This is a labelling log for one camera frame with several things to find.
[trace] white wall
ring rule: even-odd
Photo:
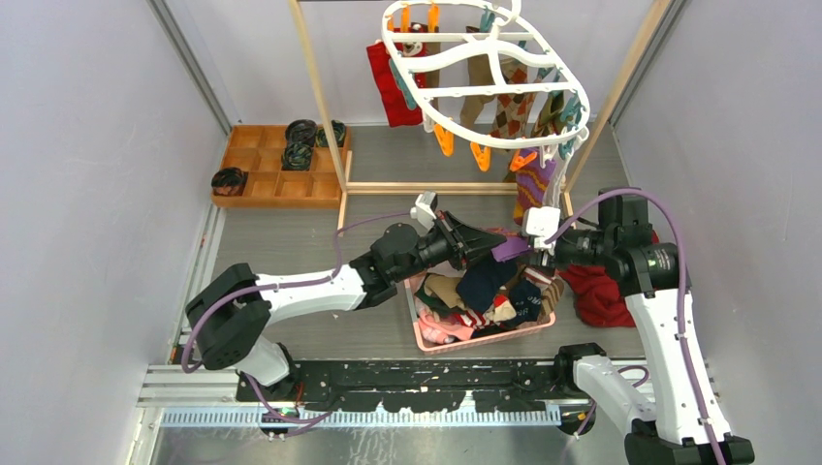
[[[144,0],[0,7],[0,463],[122,463],[219,131]]]
[[[287,124],[319,119],[297,30],[285,0],[169,0],[209,81],[235,119]],[[386,124],[365,47],[379,39],[391,1],[303,3],[332,117]],[[524,0],[522,16],[537,27],[585,87],[595,113],[605,100],[652,0]],[[427,22],[422,8],[412,20]],[[443,6],[443,32],[477,25],[480,11]],[[467,85],[464,64],[443,71],[440,85]],[[458,116],[461,99],[443,101]],[[490,122],[488,105],[480,118]]]
[[[819,463],[822,4],[693,1],[617,128],[674,208],[723,409],[757,463]]]

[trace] wooden drying rack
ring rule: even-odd
[[[317,109],[320,111],[320,119],[323,126],[330,128],[331,118],[326,105],[326,98],[323,93],[322,80],[320,72],[317,67],[317,58],[314,54],[314,49],[311,46],[311,41],[308,35],[308,27],[305,23],[305,16],[302,13],[300,2],[326,2],[326,1],[344,1],[344,0],[288,0],[291,8],[294,23],[297,26],[297,32],[300,36],[300,43],[302,45],[302,53],[305,58],[305,65],[308,69],[308,75],[311,78],[311,86],[314,90],[314,99],[317,101]],[[608,120],[611,118],[619,98],[622,96],[622,91],[625,89],[629,79],[634,73],[637,65],[642,58],[654,31],[659,26],[665,12],[673,0],[654,0],[648,9],[645,19],[637,32],[631,48],[628,49],[628,54],[622,62],[622,67],[616,75],[616,79],[611,86],[611,91],[605,99],[602,108],[597,113],[596,120],[593,122],[593,127],[590,131],[590,136],[587,142],[580,148],[575,158],[579,158],[579,162],[570,171],[567,176],[567,181],[562,188],[562,208],[566,214],[571,214],[573,208],[571,206],[571,190],[577,183],[580,173],[585,167],[590,156],[593,146],[599,139],[602,131],[605,129]],[[338,226],[342,228],[345,224],[345,211],[348,203],[348,197],[353,195],[417,195],[423,191],[432,190],[441,195],[478,195],[478,196],[492,196],[501,194],[516,194],[517,186],[512,183],[503,182],[358,182],[351,181],[351,163],[354,154],[346,147],[345,157],[340,156],[340,147],[337,146],[334,138],[329,140],[329,153],[332,157],[334,173],[336,174],[337,182],[340,186],[340,202],[339,202],[339,217]]]

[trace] patterned sock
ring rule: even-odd
[[[514,207],[514,222],[522,226],[522,217],[531,207],[542,205],[542,198],[548,189],[549,180],[556,168],[556,161],[549,160],[540,167],[539,157],[517,171],[517,203]]]

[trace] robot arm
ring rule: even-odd
[[[289,375],[296,369],[282,345],[262,336],[266,326],[299,315],[379,305],[397,294],[396,283],[443,262],[464,269],[506,240],[436,211],[433,193],[417,198],[411,216],[428,227],[426,235],[411,225],[393,224],[368,252],[336,270],[271,276],[253,273],[246,263],[231,266],[186,306],[192,327],[223,296],[262,289],[226,303],[202,326],[196,340],[205,368],[234,366],[271,392],[288,392]]]
[[[603,201],[598,213],[596,229],[568,230],[556,243],[547,244],[546,239],[558,229],[558,210],[529,209],[522,231],[531,237],[532,251],[522,260],[548,268],[569,264],[606,267],[640,332],[655,403],[628,384],[595,344],[560,349],[554,360],[559,382],[587,393],[599,411],[620,428],[632,465],[716,463],[705,421],[711,423],[726,463],[752,463],[750,443],[731,435],[711,391],[692,329],[688,295],[685,335],[709,419],[701,418],[697,409],[680,350],[676,246],[652,243],[648,203],[637,196]],[[407,224],[391,225],[368,252],[335,270],[270,276],[252,273],[245,263],[230,267],[186,306],[191,326],[224,295],[244,288],[261,289],[226,303],[205,322],[196,337],[205,368],[234,366],[256,378],[269,392],[285,394],[294,385],[291,375],[297,368],[282,345],[262,336],[266,326],[298,315],[379,305],[396,295],[399,281],[443,262],[464,269],[506,240],[464,225],[448,212],[436,211],[433,193],[417,198],[411,216],[428,228],[426,235],[419,236]]]

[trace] black bracket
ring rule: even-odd
[[[656,424],[634,419],[632,431],[625,436],[625,456],[630,465],[715,465],[711,445],[672,444],[659,438]],[[753,463],[753,445],[745,438],[727,435],[719,443],[725,462],[729,465]]]
[[[256,284],[257,276],[248,263],[230,266],[185,306],[188,323],[194,327],[208,308],[225,295]],[[270,302],[263,300],[260,293],[246,294],[221,306],[197,336],[205,368],[221,370],[244,359],[269,322],[270,308]]]
[[[582,357],[602,356],[605,351],[594,342],[562,346],[553,358],[553,369],[556,370],[556,386],[568,393],[582,393],[574,383],[574,362]]]

